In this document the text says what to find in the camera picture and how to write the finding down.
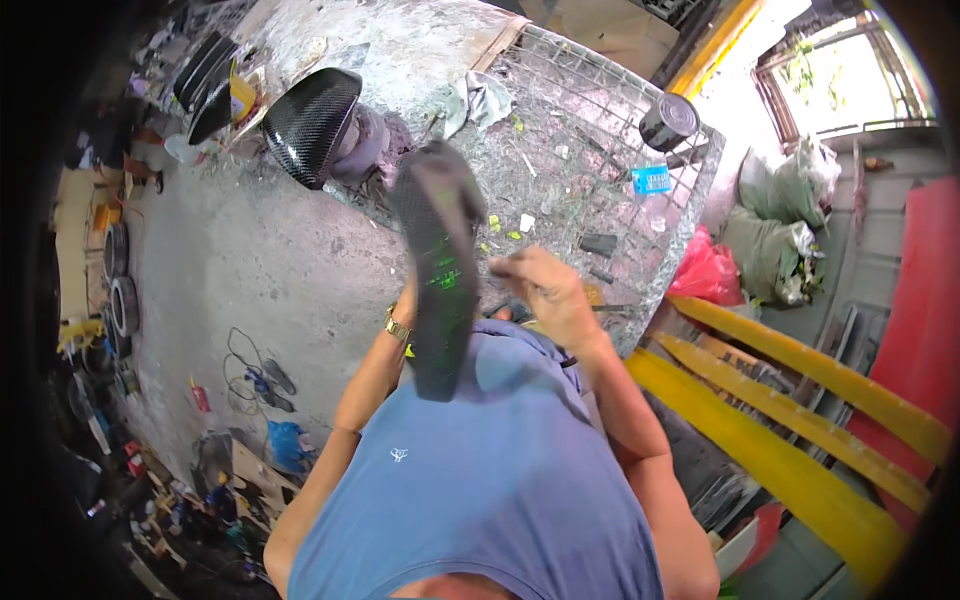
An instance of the cardboard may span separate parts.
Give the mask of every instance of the cardboard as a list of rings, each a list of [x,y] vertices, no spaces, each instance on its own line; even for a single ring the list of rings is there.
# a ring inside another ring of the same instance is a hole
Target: cardboard
[[[559,0],[547,14],[542,0],[519,0],[527,17],[613,60],[653,77],[679,33],[629,0]]]

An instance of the green sack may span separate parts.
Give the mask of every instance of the green sack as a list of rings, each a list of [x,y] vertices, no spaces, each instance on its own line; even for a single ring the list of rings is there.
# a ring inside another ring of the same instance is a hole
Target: green sack
[[[751,148],[737,181],[740,201],[760,218],[781,223],[806,221],[819,229],[826,223],[821,206],[832,202],[840,177],[835,157],[809,135],[779,164],[776,158],[760,156]]]
[[[760,219],[738,205],[727,218],[719,242],[730,248],[743,289],[750,296],[791,306],[807,301],[802,291],[804,278],[795,273],[801,256],[816,253],[816,238],[805,222],[784,225]]]

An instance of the blue t-shirt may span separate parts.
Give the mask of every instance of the blue t-shirt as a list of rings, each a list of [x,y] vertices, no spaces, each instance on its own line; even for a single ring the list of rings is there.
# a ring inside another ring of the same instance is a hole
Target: blue t-shirt
[[[403,385],[294,560],[290,600],[384,598],[445,573],[527,599],[661,599],[650,527],[572,369],[536,333],[478,322],[453,401]]]

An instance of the hand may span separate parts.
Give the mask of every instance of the hand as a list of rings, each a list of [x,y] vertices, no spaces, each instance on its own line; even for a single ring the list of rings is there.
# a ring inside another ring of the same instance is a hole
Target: hand
[[[587,302],[580,276],[550,252],[533,246],[494,257],[490,270],[527,302],[550,339],[574,356],[610,343]]]

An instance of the gold wristwatch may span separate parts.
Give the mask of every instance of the gold wristwatch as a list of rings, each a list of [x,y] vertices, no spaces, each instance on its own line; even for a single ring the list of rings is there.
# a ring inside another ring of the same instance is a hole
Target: gold wristwatch
[[[387,307],[387,315],[383,318],[383,328],[387,330],[387,333],[406,344],[407,338],[410,337],[410,329],[394,321],[395,308],[396,302]]]

